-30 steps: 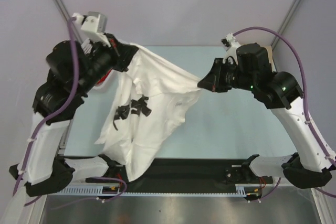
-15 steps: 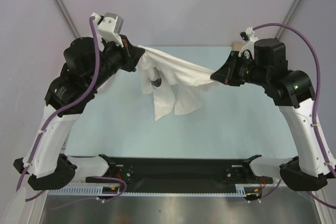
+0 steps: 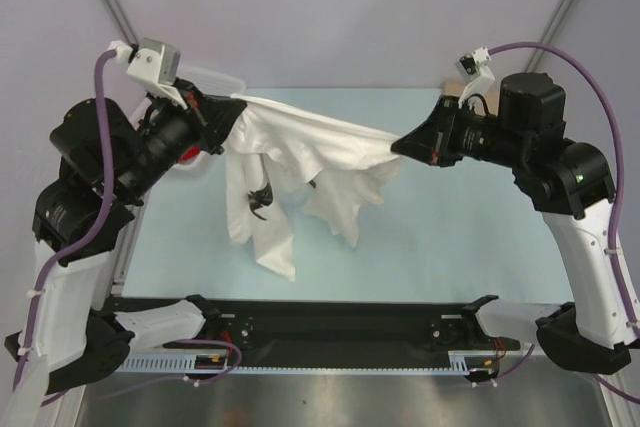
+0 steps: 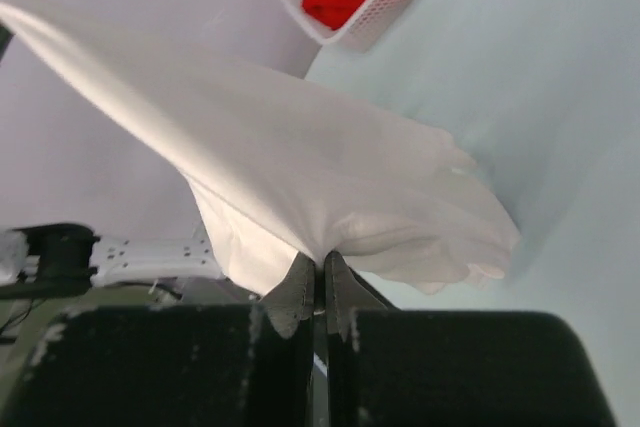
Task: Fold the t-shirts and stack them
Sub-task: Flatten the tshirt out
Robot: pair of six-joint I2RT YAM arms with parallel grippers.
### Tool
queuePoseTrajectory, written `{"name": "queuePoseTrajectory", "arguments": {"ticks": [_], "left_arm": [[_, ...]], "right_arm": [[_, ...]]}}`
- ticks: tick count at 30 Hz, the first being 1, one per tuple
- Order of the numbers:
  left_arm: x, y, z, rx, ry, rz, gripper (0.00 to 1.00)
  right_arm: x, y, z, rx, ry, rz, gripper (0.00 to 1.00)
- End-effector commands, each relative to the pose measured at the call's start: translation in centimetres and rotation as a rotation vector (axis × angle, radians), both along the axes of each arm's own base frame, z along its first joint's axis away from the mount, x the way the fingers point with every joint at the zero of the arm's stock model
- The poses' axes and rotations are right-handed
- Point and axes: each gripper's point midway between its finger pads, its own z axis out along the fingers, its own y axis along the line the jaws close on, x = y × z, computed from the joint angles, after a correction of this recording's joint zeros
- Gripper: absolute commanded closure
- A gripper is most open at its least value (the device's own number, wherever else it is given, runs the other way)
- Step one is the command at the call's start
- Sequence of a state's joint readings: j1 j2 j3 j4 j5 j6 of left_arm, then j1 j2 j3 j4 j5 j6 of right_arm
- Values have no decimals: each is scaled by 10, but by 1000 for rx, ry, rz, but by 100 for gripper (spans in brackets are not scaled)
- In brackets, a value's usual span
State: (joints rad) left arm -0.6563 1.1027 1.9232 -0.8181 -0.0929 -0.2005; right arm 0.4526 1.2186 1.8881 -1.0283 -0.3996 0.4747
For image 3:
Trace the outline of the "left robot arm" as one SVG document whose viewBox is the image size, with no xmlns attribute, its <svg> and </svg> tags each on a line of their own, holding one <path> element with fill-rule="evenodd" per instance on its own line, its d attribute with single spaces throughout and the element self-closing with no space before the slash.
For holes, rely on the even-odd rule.
<svg viewBox="0 0 640 427">
<path fill-rule="evenodd" d="M 134 351 L 221 334 L 217 309 L 191 295 L 140 312 L 102 313 L 97 286 L 121 230 L 151 188 L 192 148 L 219 155 L 246 110 L 243 100 L 178 82 L 182 104 L 153 96 L 138 125 L 97 93 L 73 106 L 50 136 L 61 156 L 57 179 L 39 195 L 36 250 L 46 260 L 23 331 L 6 339 L 17 360 L 16 389 L 34 384 L 45 402 L 97 382 Z"/>
</svg>

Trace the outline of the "white t shirt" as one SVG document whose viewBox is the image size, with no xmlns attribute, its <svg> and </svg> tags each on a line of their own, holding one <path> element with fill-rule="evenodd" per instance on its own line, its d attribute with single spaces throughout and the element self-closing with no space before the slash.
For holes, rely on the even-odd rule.
<svg viewBox="0 0 640 427">
<path fill-rule="evenodd" d="M 381 189 L 401 165 L 391 151 L 397 138 L 270 99 L 241 100 L 223 144 L 229 237 L 252 243 L 258 265 L 292 281 L 294 232 L 277 190 L 308 188 L 303 212 L 355 246 L 361 207 L 382 204 Z"/>
</svg>

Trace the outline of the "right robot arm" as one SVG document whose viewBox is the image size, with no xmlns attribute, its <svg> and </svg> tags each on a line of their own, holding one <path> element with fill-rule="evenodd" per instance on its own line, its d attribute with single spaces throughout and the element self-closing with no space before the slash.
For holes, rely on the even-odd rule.
<svg viewBox="0 0 640 427">
<path fill-rule="evenodd" d="M 628 275 L 613 266 L 607 244 L 616 191 L 604 154 L 565 137 L 565 100 L 565 90 L 546 74 L 511 74 L 501 81 L 497 114 L 478 115 L 442 95 L 391 150 L 429 166 L 472 158 L 510 169 L 559 249 L 572 301 L 484 296 L 466 307 L 471 317 L 461 323 L 463 340 L 473 348 L 496 337 L 537 344 L 564 370 L 612 375 L 630 364 L 639 342 L 616 285 Z"/>
</svg>

